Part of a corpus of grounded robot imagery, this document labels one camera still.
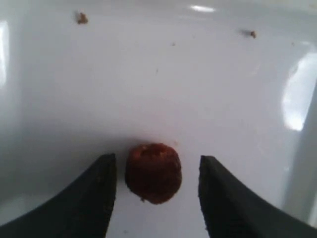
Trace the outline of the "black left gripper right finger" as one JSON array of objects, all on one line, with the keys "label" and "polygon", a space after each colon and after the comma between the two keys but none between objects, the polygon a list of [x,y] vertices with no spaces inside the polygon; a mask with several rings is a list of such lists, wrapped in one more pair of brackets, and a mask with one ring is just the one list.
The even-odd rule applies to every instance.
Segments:
[{"label": "black left gripper right finger", "polygon": [[213,156],[202,156],[198,197],[211,238],[315,238],[317,230],[272,206]]}]

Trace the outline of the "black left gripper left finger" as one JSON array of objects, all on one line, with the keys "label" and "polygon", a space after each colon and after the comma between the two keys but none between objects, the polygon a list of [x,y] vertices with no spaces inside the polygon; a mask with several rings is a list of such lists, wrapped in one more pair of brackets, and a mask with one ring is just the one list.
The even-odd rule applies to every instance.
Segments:
[{"label": "black left gripper left finger", "polygon": [[58,195],[0,227],[2,238],[104,238],[116,198],[116,158],[105,154]]}]

